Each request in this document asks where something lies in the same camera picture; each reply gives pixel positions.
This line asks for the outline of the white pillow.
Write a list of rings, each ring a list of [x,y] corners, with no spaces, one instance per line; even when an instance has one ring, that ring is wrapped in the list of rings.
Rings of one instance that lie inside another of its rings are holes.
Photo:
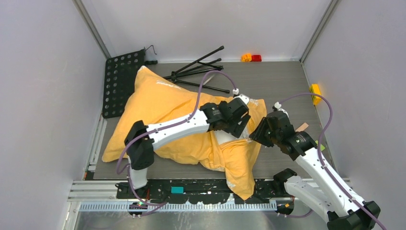
[[[239,139],[246,139],[247,135],[248,135],[248,131],[245,128],[244,131],[242,132],[242,134],[237,138],[229,133],[226,133],[223,130],[214,131],[214,135],[217,140],[217,143],[219,145],[222,145],[226,142],[235,141],[235,140],[239,140]]]

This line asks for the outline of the blue cartoon pillowcase orange lining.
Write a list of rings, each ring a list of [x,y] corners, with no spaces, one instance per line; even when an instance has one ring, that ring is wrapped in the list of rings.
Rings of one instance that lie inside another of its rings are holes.
[[[127,101],[124,114],[118,121],[112,137],[102,155],[103,162],[119,159],[124,149],[124,139],[133,123],[166,122],[191,113],[205,103],[218,104],[222,96],[197,94],[176,86],[147,67],[142,67],[135,78],[135,92]],[[260,151],[260,144],[249,139],[249,134],[266,115],[263,99],[248,103],[250,120],[241,137],[230,141],[218,140],[215,132],[190,135],[170,142],[157,150],[157,157],[179,164],[196,165],[224,172],[227,186],[242,199],[254,193],[253,166]]]

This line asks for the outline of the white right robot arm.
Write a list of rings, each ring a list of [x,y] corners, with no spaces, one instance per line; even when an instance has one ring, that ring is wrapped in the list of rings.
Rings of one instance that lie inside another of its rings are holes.
[[[288,113],[279,102],[262,118],[249,136],[265,147],[277,146],[301,166],[318,185],[313,188],[292,169],[273,176],[273,190],[278,196],[292,195],[327,224],[329,230],[371,230],[381,212],[374,202],[366,202],[338,175],[321,154],[316,142],[304,131],[295,131]]]

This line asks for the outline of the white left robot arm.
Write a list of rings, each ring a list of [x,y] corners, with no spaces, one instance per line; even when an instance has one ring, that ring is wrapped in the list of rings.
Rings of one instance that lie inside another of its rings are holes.
[[[147,192],[147,169],[154,163],[155,151],[162,146],[192,134],[213,131],[218,144],[241,139],[250,119],[250,99],[241,94],[230,102],[206,103],[190,115],[167,122],[145,125],[133,124],[124,139],[124,153],[128,156],[128,192],[142,198]]]

